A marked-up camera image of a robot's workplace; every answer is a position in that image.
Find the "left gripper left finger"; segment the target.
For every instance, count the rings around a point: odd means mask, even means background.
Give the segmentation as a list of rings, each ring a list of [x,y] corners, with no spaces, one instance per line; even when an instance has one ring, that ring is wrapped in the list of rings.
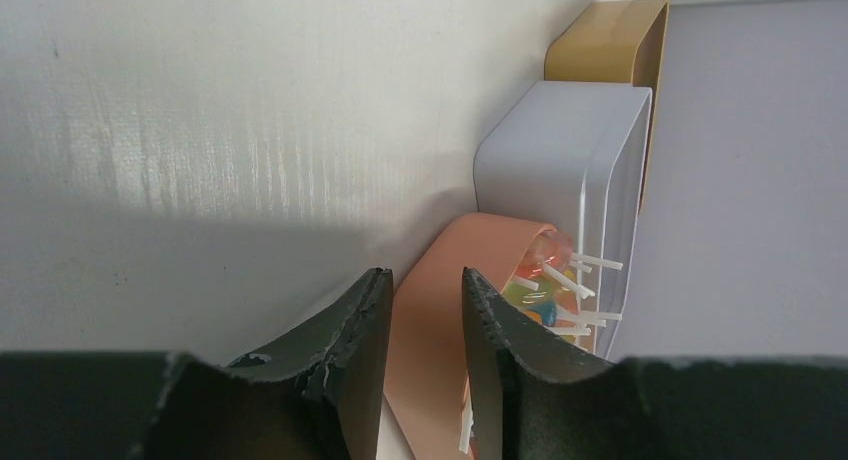
[[[226,366],[170,360],[143,458],[375,458],[392,305],[391,270],[372,268]]]

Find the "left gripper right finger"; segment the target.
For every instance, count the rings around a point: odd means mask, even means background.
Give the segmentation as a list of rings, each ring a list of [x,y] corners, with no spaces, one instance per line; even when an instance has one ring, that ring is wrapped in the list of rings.
[[[554,335],[476,269],[462,273],[462,316],[476,458],[652,458],[631,368]]]

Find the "orange tray of lollipops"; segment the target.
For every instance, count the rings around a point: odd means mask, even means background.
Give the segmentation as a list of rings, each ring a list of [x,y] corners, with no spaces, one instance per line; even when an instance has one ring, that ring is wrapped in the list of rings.
[[[418,459],[478,459],[462,316],[462,273],[478,270],[504,295],[547,224],[485,213],[452,221],[402,281],[392,316],[385,394]]]

